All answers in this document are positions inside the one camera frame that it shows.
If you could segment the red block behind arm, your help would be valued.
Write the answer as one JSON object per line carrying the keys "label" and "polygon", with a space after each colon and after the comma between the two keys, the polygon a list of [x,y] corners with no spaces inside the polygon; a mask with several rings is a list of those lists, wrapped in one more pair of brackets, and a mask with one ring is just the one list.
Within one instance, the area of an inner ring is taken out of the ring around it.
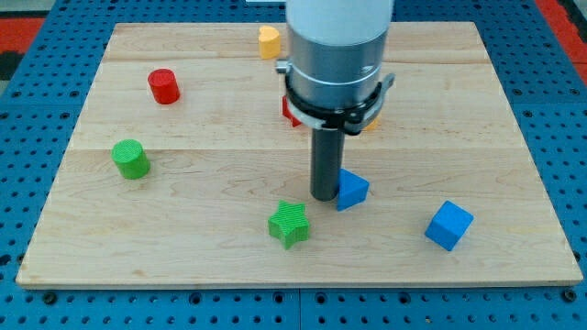
{"label": "red block behind arm", "polygon": [[290,112],[286,95],[282,97],[282,115],[290,121],[292,127],[298,127],[301,125],[301,122]]}

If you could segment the yellow block behind arm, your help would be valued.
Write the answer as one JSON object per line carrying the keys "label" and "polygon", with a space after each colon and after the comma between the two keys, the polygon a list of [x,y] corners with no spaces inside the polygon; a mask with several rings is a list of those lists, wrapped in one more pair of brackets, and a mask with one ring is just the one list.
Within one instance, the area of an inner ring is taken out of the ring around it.
{"label": "yellow block behind arm", "polygon": [[367,126],[364,127],[365,131],[372,131],[374,130],[379,124],[379,118],[373,119]]}

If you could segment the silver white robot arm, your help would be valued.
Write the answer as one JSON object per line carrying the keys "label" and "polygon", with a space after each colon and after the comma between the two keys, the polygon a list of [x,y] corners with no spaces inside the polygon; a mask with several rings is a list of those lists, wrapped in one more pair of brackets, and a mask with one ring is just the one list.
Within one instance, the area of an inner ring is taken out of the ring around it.
{"label": "silver white robot arm", "polygon": [[393,0],[287,0],[284,75],[291,115],[315,130],[358,135],[382,110],[380,77]]}

